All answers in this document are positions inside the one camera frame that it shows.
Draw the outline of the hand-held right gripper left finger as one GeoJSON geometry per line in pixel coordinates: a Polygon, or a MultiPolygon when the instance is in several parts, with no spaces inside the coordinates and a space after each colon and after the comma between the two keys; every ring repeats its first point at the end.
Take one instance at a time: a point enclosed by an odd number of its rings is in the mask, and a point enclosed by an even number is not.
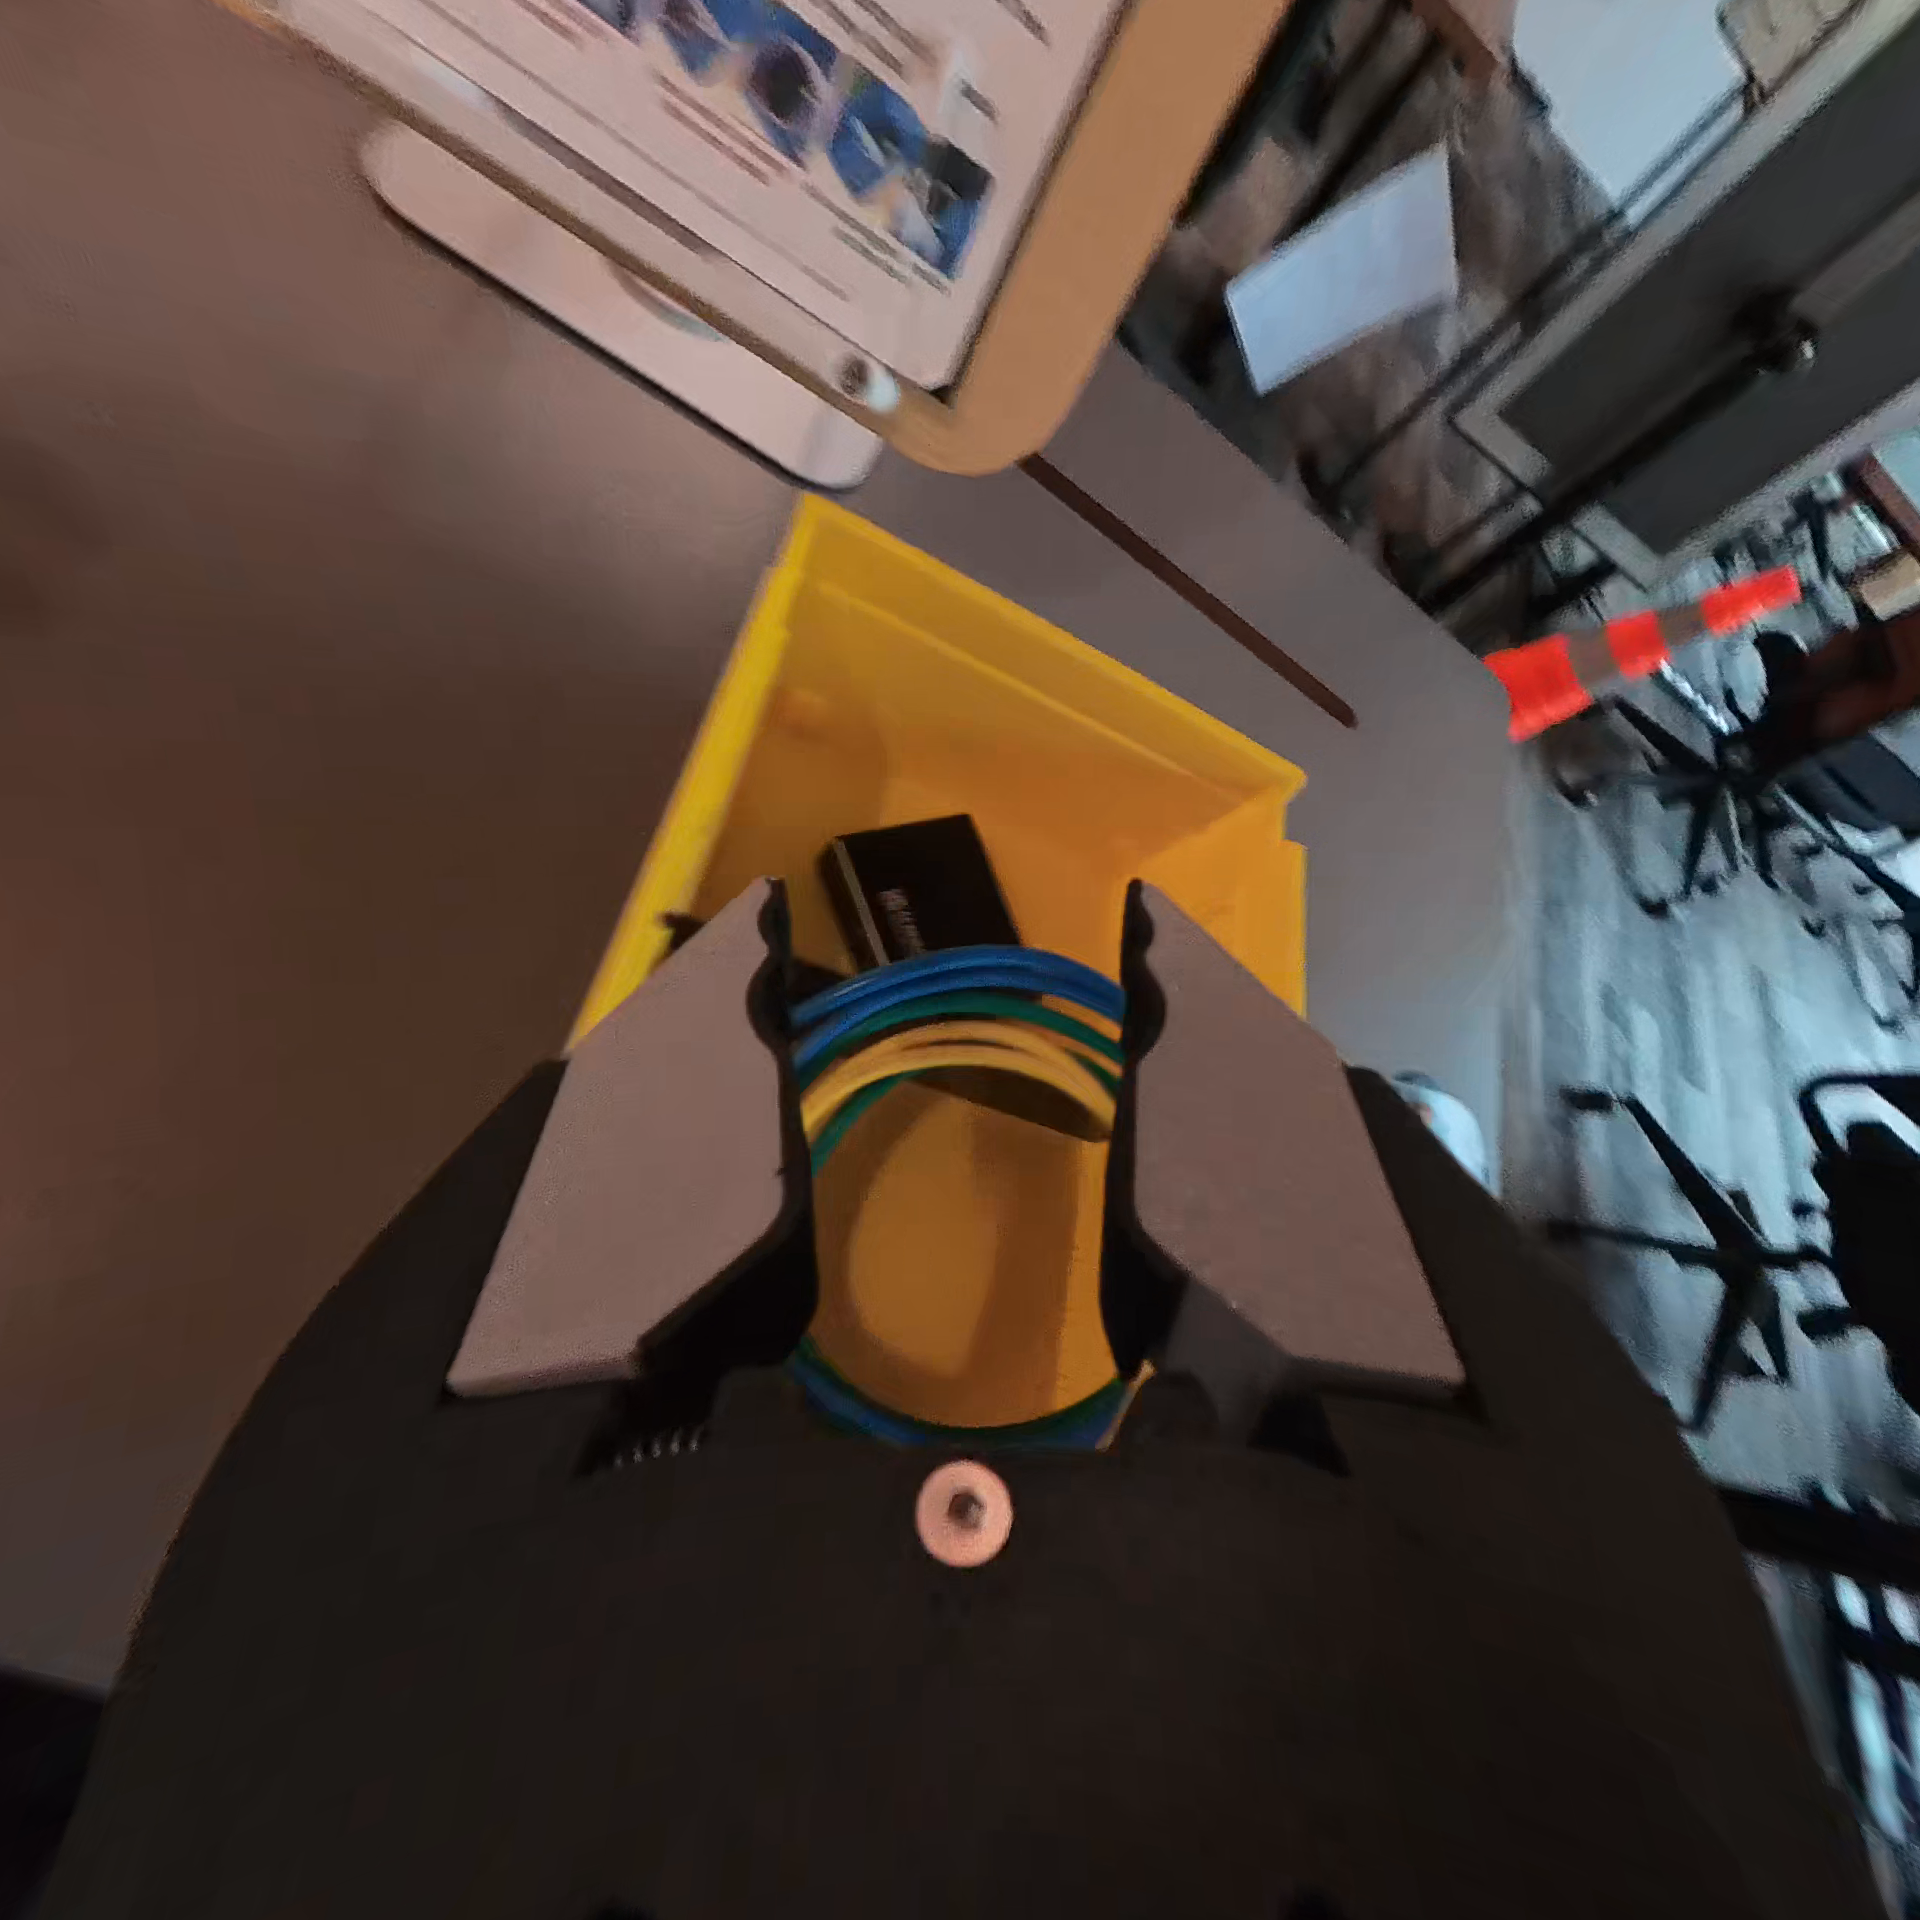
{"type": "Polygon", "coordinates": [[[447,1393],[710,1390],[817,1305],[784,886],[753,877],[568,1046],[447,1393]]]}

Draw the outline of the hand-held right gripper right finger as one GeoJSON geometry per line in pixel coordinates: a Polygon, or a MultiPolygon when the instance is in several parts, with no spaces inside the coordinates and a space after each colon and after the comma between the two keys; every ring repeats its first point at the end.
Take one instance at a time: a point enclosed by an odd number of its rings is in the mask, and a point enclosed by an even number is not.
{"type": "Polygon", "coordinates": [[[1465,1365],[1345,1066],[1159,885],[1119,925],[1101,1333],[1212,1403],[1447,1403],[1465,1365]]]}

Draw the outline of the black network switch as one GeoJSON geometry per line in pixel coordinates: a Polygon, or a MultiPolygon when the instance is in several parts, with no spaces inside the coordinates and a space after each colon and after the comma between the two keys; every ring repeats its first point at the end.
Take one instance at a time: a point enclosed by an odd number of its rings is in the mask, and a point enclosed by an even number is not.
{"type": "Polygon", "coordinates": [[[1122,990],[1023,943],[966,813],[836,835],[816,858],[854,972],[799,990],[793,1071],[833,1102],[806,1123],[814,1164],[897,1093],[962,1100],[1104,1142],[1122,1070],[1122,990]]]}

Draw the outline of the yellow plastic bin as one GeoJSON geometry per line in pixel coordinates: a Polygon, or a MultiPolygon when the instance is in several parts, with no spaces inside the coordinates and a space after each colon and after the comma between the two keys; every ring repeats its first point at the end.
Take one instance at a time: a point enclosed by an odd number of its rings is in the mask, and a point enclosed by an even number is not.
{"type": "MultiPolygon", "coordinates": [[[[822,500],[781,550],[575,1020],[580,1041],[753,877],[799,961],[853,969],[817,876],[845,833],[966,813],[1025,943],[1112,972],[1149,881],[1296,1013],[1305,775],[1014,601],[822,500]]],[[[920,1423],[1030,1423],[1116,1378],[1097,1311],[1105,1146],[904,1081],[822,1166],[809,1337],[920,1423]]]]}

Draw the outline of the orange and white bar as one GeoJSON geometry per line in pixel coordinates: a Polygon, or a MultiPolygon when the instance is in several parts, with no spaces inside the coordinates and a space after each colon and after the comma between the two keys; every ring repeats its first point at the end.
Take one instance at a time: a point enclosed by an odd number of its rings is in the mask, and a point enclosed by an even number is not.
{"type": "Polygon", "coordinates": [[[1625,684],[1642,681],[1698,641],[1718,641],[1801,598],[1793,566],[1722,583],[1673,607],[1614,617],[1598,629],[1561,630],[1504,646],[1482,665],[1504,687],[1512,741],[1532,741],[1566,725],[1625,684]]]}

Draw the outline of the instruction sheet on wooden stand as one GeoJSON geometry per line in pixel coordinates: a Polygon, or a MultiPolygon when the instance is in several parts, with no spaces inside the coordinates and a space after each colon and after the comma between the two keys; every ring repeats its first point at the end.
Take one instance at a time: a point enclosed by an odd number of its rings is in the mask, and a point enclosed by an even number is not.
{"type": "Polygon", "coordinates": [[[806,486],[845,493],[890,450],[937,474],[999,474],[1040,450],[1104,354],[1161,250],[1216,134],[1276,39],[1289,5],[1126,2],[1110,50],[983,318],[962,370],[940,390],[901,387],[845,353],[820,379],[706,306],[656,263],[583,225],[542,185],[590,182],[488,107],[481,130],[513,140],[533,182],[461,143],[285,30],[270,2],[231,12],[325,62],[378,110],[359,170],[400,225],[575,346],[702,417],[806,486]]]}

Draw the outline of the grey partition panel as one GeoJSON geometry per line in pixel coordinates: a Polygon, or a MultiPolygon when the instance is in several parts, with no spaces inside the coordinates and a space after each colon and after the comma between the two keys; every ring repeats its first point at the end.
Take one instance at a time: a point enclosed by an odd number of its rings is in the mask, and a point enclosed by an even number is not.
{"type": "Polygon", "coordinates": [[[1802,123],[1658,246],[1622,250],[1455,428],[1519,492],[1476,586],[1578,538],[1649,586],[1914,397],[1914,99],[1802,123]]]}

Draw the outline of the printed instruction sheet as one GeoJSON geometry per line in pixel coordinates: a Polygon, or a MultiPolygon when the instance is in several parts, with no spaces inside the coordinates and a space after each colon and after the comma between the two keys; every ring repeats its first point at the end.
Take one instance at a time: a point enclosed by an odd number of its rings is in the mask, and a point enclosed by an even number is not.
{"type": "Polygon", "coordinates": [[[488,107],[590,182],[546,198],[820,379],[966,363],[1125,5],[271,5],[528,185],[488,107]]]}

